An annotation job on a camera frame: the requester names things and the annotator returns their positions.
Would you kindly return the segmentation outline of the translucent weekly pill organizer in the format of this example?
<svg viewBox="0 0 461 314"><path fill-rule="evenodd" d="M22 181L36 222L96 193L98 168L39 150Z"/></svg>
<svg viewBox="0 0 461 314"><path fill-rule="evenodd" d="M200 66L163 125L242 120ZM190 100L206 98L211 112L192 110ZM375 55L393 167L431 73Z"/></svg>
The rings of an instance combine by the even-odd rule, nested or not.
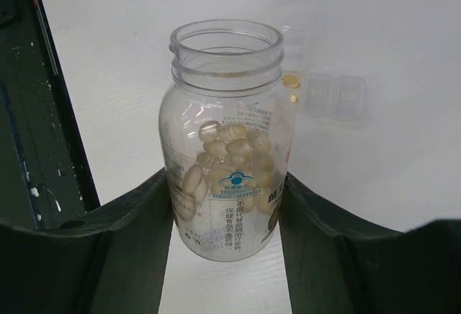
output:
<svg viewBox="0 0 461 314"><path fill-rule="evenodd" d="M296 95L299 101L293 103L297 115L321 120L361 125L366 120L367 82L358 76L340 75L313 70L308 67L311 36L303 29L284 26L282 62L283 74L294 74L300 79L298 89L286 90L290 97Z"/></svg>

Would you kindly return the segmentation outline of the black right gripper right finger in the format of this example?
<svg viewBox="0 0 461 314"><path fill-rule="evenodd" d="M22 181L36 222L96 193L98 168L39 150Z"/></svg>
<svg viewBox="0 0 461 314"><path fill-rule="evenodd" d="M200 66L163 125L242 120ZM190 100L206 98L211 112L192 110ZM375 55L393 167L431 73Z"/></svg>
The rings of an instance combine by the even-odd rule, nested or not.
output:
<svg viewBox="0 0 461 314"><path fill-rule="evenodd" d="M460 221L401 233L287 176L279 217L294 313L458 313Z"/></svg>

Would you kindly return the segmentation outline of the clear pill bottle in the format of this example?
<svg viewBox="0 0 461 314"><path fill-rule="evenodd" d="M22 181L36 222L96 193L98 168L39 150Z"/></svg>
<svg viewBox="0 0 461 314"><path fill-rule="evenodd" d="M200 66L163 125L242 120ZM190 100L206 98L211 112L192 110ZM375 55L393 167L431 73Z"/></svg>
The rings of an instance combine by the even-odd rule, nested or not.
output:
<svg viewBox="0 0 461 314"><path fill-rule="evenodd" d="M169 48L158 132L179 235L205 259L246 259L273 235L292 149L282 33L213 19L177 28Z"/></svg>

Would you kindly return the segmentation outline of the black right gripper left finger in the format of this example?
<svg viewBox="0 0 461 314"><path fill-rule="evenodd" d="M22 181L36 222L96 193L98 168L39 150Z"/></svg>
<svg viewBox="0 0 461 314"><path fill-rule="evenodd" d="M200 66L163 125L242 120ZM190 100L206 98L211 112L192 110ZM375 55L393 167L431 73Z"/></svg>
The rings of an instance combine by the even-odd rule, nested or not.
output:
<svg viewBox="0 0 461 314"><path fill-rule="evenodd" d="M172 209L166 172L57 229L1 224L3 313L157 313Z"/></svg>

